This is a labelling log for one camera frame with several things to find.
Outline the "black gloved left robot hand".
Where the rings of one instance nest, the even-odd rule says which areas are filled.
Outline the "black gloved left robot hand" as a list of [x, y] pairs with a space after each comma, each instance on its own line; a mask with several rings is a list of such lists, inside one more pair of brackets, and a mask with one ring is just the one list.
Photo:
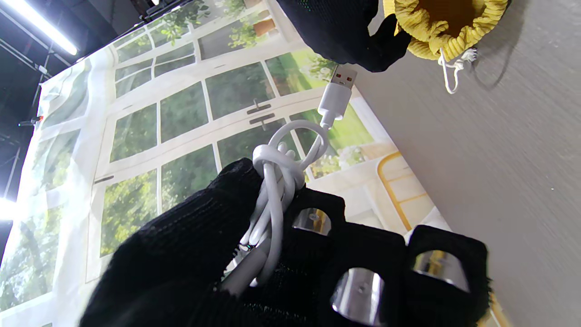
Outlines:
[[379, 314], [389, 327], [475, 327], [490, 306], [484, 243], [419, 225], [397, 233], [346, 222], [345, 201], [301, 189], [285, 214], [278, 267], [239, 297], [219, 288], [263, 179], [252, 161], [148, 222], [114, 252], [81, 327], [360, 327], [332, 308], [352, 268], [384, 282]]

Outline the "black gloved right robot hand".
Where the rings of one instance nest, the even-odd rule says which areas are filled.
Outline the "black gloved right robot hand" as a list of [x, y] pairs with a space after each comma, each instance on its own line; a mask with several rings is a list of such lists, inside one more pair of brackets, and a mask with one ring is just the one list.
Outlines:
[[394, 14], [384, 18], [374, 35], [369, 32], [378, 14], [378, 0], [279, 0], [279, 6], [307, 46], [337, 64], [357, 64], [384, 72], [403, 58], [412, 39], [401, 30]]

